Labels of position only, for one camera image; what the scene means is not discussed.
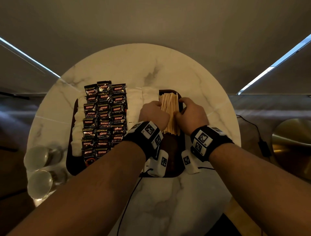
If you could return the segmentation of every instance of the wrist strap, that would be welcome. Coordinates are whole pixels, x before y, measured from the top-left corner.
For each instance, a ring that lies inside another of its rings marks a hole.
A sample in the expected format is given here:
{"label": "wrist strap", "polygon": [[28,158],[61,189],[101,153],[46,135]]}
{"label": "wrist strap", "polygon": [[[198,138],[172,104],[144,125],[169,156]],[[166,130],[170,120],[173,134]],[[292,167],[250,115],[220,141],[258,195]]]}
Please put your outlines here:
{"label": "wrist strap", "polygon": [[150,157],[155,157],[162,139],[162,132],[152,121],[141,121],[127,132],[123,141],[136,143],[145,153],[147,161]]}
{"label": "wrist strap", "polygon": [[220,145],[233,141],[220,129],[205,125],[192,132],[190,148],[200,161],[208,161],[210,154]]}

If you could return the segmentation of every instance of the white marble tabletop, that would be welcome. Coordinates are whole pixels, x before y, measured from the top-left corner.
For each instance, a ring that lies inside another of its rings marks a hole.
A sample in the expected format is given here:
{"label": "white marble tabletop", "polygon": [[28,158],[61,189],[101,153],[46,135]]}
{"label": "white marble tabletop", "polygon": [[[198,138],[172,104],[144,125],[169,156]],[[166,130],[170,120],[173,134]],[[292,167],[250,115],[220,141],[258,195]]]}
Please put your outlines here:
{"label": "white marble tabletop", "polygon": [[[232,104],[206,69],[173,49],[127,44],[90,55],[52,86],[36,113],[27,148],[36,144],[58,146],[66,156],[74,103],[85,96],[85,85],[102,80],[126,83],[127,87],[173,89],[182,97],[190,97],[204,107],[210,124],[241,146]],[[190,147],[189,137],[186,147]],[[64,158],[58,166],[65,167],[65,163]],[[202,166],[211,165],[205,162]],[[144,178],[133,194],[119,235],[204,235],[219,219],[230,198],[213,170],[203,169],[195,175],[183,172],[176,178]],[[118,223],[110,235],[116,235]]]}

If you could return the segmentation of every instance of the glass cup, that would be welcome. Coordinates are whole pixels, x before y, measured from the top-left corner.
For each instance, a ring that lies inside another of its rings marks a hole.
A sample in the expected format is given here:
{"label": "glass cup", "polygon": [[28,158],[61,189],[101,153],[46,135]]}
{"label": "glass cup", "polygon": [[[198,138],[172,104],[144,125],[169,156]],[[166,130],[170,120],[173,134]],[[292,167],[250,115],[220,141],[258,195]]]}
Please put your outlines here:
{"label": "glass cup", "polygon": [[67,181],[67,174],[64,170],[46,171],[38,170],[33,172],[28,180],[27,191],[34,199],[41,199]]}
{"label": "glass cup", "polygon": [[35,145],[28,149],[24,157],[26,170],[33,172],[43,167],[59,163],[63,152],[59,149],[51,149],[43,145]]}

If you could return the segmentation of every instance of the dark wooden tray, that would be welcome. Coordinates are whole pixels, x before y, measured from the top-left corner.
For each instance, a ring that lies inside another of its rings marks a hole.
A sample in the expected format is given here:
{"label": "dark wooden tray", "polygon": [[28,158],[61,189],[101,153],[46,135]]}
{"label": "dark wooden tray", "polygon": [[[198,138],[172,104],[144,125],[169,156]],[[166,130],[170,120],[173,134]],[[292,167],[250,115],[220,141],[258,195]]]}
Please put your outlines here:
{"label": "dark wooden tray", "polygon": [[[174,93],[178,94],[174,90],[159,90],[159,95],[164,93]],[[179,102],[179,111],[183,110],[183,104]],[[82,156],[74,157],[72,155],[72,128],[75,124],[75,114],[78,111],[78,99],[75,102],[73,108],[73,116],[72,116],[72,123],[71,123],[71,130],[70,130],[70,137],[69,137],[69,144],[68,144],[68,152],[67,152],[67,159],[66,159],[66,167],[70,174],[77,175],[81,171],[83,171],[86,166],[84,163],[84,159]],[[166,167],[166,172],[164,178],[173,178],[179,176],[183,170],[185,169],[183,165],[183,161],[181,159],[181,152],[185,150],[185,134],[180,131],[180,136],[172,135],[172,134],[163,134],[163,140],[160,144],[160,149],[166,151],[169,154],[168,163]],[[147,173],[141,173],[140,177],[152,177]]]}

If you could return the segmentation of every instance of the hand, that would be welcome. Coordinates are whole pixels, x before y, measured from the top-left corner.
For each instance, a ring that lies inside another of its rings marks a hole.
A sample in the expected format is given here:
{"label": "hand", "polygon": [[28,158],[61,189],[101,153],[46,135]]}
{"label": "hand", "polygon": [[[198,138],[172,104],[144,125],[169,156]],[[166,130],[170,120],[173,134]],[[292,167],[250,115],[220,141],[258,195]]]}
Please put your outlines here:
{"label": "hand", "polygon": [[182,97],[179,99],[179,102],[185,103],[186,108],[181,113],[175,111],[174,116],[178,126],[185,134],[190,136],[197,128],[209,125],[208,118],[202,106],[195,104],[188,97]]}
{"label": "hand", "polygon": [[142,106],[138,121],[152,121],[158,128],[163,131],[169,123],[169,113],[161,110],[161,102],[152,101]]}

